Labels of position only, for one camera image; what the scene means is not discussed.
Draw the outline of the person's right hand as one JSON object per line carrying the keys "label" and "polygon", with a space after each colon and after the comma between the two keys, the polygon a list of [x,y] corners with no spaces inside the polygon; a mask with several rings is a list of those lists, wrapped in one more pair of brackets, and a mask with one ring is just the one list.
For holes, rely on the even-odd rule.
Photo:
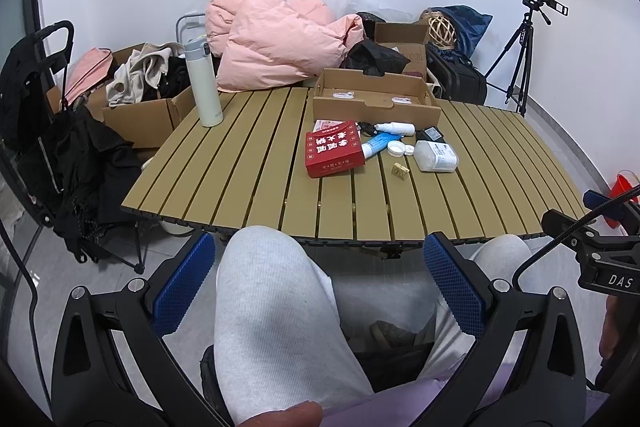
{"label": "person's right hand", "polygon": [[620,333],[616,322],[617,305],[618,298],[616,296],[608,296],[606,298],[605,316],[599,343],[599,353],[603,360],[611,358],[617,343],[620,341]]}

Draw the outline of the person's left hand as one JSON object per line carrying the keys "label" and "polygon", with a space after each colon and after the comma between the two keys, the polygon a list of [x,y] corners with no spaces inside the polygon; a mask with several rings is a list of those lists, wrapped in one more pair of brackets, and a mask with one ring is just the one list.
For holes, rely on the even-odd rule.
{"label": "person's left hand", "polygon": [[283,411],[261,413],[239,427],[319,427],[322,418],[322,407],[317,402],[305,401]]}

